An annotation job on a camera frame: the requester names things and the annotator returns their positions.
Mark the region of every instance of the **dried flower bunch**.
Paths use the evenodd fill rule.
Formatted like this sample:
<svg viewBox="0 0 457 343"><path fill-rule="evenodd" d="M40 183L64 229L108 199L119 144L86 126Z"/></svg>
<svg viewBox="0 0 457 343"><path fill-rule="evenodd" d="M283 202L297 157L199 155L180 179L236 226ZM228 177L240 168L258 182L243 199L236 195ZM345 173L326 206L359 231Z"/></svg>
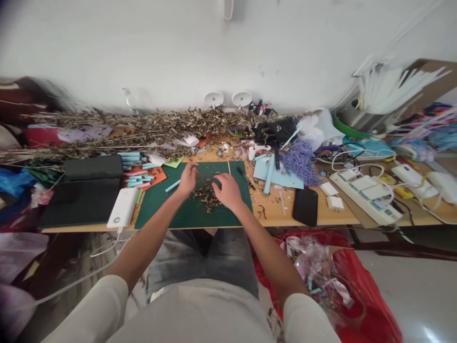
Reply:
<svg viewBox="0 0 457 343"><path fill-rule="evenodd" d="M297 115L302 117L309 113ZM124 132L114 138L103 138L89 142L61 144L42 149L10 150L0 152L0 163L8 165L25 162L52 161L56 166L69 159L83 159L99 156L102 152L113 154L121 151L156 152L173 161L181 156L191 156L189 147L176 145L175 140L193 134L197 137L206 133L221 134L234 128L247 128L252 132L256 124L265 121L253 111L224 112L221 107L201 110L153 112L149 115L130 116L107 113L99 109L82 112L53 112L23 115L32 118L36 124L65 129L81 129L86 125L103 124L110 127L125 126ZM283 119L283 116L270 115L268 121Z"/></svg>

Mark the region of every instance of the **yellow object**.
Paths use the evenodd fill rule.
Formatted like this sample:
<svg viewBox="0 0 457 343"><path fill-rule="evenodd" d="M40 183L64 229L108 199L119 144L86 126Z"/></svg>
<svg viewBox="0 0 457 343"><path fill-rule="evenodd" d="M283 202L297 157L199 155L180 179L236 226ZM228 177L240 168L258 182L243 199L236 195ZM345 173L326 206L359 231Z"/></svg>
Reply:
<svg viewBox="0 0 457 343"><path fill-rule="evenodd" d="M383 175L379 178L382 182L387 183L390 186L394 186L395 183L397 183L397 180L395 180L392 176L390 175Z"/></svg>
<svg viewBox="0 0 457 343"><path fill-rule="evenodd" d="M405 187L396 187L394 188L394 192L401 196L403 199L411 199L414 198L413 192Z"/></svg>
<svg viewBox="0 0 457 343"><path fill-rule="evenodd" d="M24 278L22 279L22 281L25 281L27 280L28 278L30 278L33 274L35 274L36 270L38 269L38 267L40 266L40 264L36 261L33 261L32 265L30 266L29 268L29 271L27 272L27 274L25 274Z"/></svg>

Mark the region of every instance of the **black tablet case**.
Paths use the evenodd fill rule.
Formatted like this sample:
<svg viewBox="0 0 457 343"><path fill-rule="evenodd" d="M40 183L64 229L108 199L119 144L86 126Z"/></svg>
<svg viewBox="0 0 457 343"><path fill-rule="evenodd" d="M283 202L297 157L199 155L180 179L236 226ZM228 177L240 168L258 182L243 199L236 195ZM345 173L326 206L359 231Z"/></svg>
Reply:
<svg viewBox="0 0 457 343"><path fill-rule="evenodd" d="M66 161L64 182L56 186L38 228L108 222L122 179L120 155Z"/></svg>

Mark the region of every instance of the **purple yarn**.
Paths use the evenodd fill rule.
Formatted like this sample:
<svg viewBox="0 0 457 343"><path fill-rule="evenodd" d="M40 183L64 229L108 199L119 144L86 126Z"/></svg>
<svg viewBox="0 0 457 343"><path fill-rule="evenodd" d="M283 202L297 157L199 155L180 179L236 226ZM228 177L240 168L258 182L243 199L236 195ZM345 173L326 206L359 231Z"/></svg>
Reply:
<svg viewBox="0 0 457 343"><path fill-rule="evenodd" d="M279 156L284 166L293 171L305 186L319 186L322 180L313 168L316 158L311 143L311 140L295 139L289 151L280 153Z"/></svg>

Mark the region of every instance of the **wooden desk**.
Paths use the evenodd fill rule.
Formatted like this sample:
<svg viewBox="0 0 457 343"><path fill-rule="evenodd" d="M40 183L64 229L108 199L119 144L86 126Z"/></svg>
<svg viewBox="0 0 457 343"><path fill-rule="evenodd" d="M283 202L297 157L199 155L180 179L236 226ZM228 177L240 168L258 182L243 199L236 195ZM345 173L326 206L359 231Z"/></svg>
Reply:
<svg viewBox="0 0 457 343"><path fill-rule="evenodd" d="M217 149L213 151L203 151L198 155L192 157L192 160L195 162L216 162L216 161L228 161L230 157L224 156L222 158L216 157ZM189 161L189 158L186 157L182 163ZM248 161L245 161L246 166L246 175L253 181L252 174L254 173L254 168L249 165ZM270 187L270 196L263 194L263 183L257 185L254 183L256 190L249 188L252 201L252 209L256 218L259 217L257 211L261 211L262 208L260 205L265 207L265 214L267 218L262 217L259 219L260 223L263 226L303 226L302 223L294 220L292 218L292 208L295 199L295 189L294 188L284 188L282 190L282 195L284 198L284 206L287 207L286 215L283 215L281 203L277 201L279 199L279 190L275 189L273 185ZM321 191L319 187L312 187L319 195L319 205L318 205L318 225L343 225L343 224L359 224L358 219L352 213L352 211L345 206L345 209L339 213L331 210L327 206L327 197ZM153 192L154 187L151 187L147 192ZM133 212L132 222L124 230L134 230L135 222L138 218L139 209L141 203L143 202L144 193L141 196L139 204L135 206ZM68 226L68 227L58 227L58 228L49 228L42 230L43 233L51 232L101 232L101 231L116 231L114 229L108 229L106 224L93 224L93 225L80 225L80 226Z"/></svg>
<svg viewBox="0 0 457 343"><path fill-rule="evenodd" d="M224 156L222 158L218 158L216 156L217 149L213 151L204 151L199 153L198 155L192 157L192 160L195 162L215 162L215 161L228 161L232 156ZM189 161L189 158L185 158L183 163ZM393 163L384 163L386 170L389 171L391 167L395 166ZM245 161L246 166L246 174L247 176L253 181L252 174L254 173L254 168L249 165L248 161ZM417 163L417 168L419 172L427 173L430 172L431 169L424 163ZM257 185L256 190L253 191L249 188L249 192L251 195L252 201L252 209L254 211L254 215L259 218L260 223L263 226L303 226L302 223L294 220L292 218L292 208L295 199L295 189L284 188L282 190L283 198L284 198L284 205L287 207L286 215L283 215L281 203L278 202L279 200L279 190L275 189L273 185L270 188L270 196L266 196L263 194L263 183ZM352 213L349 207L345 203L344 210L340 212L336 212L331 210L327 206L327 197L321 191L319 187L311 187L311 189L315 190L319 195L319 205L318 205L318 225L328 225L328 226L337 226L337 225L349 225L349 224L360 224L357 217ZM147 192L153 192L154 187L147 190ZM126 227L124 230L134 230L135 222L138 218L139 209L141 207L141 203L143 201L143 195L141 196L141 200L139 204L135 206L135 210L133 212L132 222L131 224ZM424 204L428 207L433 207L436 203L436 198L426 199ZM257 211L261 211L261 206L265 207L266 219L260 216ZM431 214L427 213L426 211L422 210L418 202L416 201L408 201L407 205L411 208L413 213L413 219L415 225L440 225L441 222L433 217ZM448 222L457 222L457 207L455 205L448 204L446 202L442 202L440 207L435 211L435 213L440 216L441 218L445 219ZM402 219L398 221L399 226L411 226L411 222L409 220L408 213L405 213ZM43 233L51 233L51 232L103 232L103 231L110 231L106 224L93 224L93 225L81 225L81 226L69 226L69 227L58 227L58 228L50 228L42 230Z"/></svg>

